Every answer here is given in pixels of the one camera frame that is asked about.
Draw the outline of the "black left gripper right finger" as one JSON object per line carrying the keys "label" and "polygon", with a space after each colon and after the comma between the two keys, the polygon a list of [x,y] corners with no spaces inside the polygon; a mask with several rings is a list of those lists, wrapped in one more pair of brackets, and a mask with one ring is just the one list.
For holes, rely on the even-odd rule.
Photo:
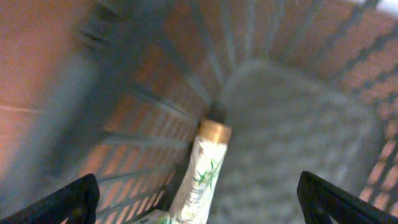
{"label": "black left gripper right finger", "polygon": [[397,218],[341,188],[303,171],[297,197],[306,224],[397,224]]}

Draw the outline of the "white tube with gold cap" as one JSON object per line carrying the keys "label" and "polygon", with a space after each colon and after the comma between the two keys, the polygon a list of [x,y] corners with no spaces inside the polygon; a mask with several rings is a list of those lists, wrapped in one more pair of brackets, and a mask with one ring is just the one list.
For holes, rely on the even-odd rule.
{"label": "white tube with gold cap", "polygon": [[170,223],[205,224],[232,129],[204,119],[193,142],[187,171],[170,206]]}

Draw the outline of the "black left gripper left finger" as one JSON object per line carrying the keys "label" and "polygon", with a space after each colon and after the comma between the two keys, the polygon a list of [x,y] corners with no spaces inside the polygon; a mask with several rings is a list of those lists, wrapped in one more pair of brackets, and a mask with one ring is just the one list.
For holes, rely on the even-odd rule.
{"label": "black left gripper left finger", "polygon": [[19,210],[1,224],[95,224],[100,188],[94,174],[86,174],[41,200]]}

